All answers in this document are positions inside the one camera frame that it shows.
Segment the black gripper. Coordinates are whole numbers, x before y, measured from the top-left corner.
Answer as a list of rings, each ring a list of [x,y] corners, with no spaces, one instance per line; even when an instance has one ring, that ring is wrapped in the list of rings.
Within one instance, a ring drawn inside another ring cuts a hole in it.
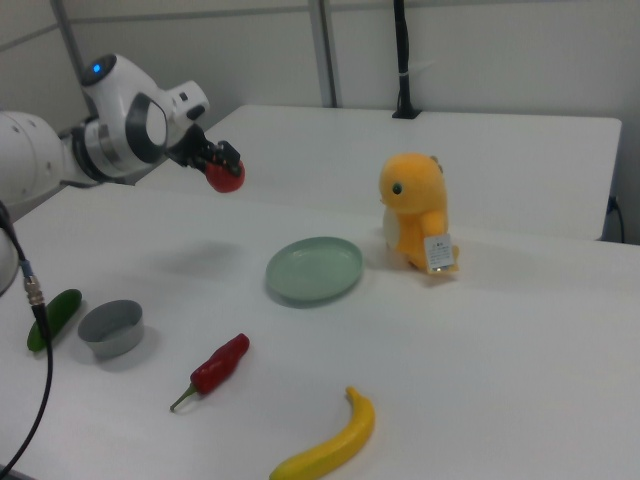
[[[244,172],[240,153],[227,141],[220,141],[216,145],[209,142],[204,130],[197,124],[191,125],[182,139],[166,150],[166,156],[182,167],[199,171],[205,171],[215,158],[215,163],[231,175]]]

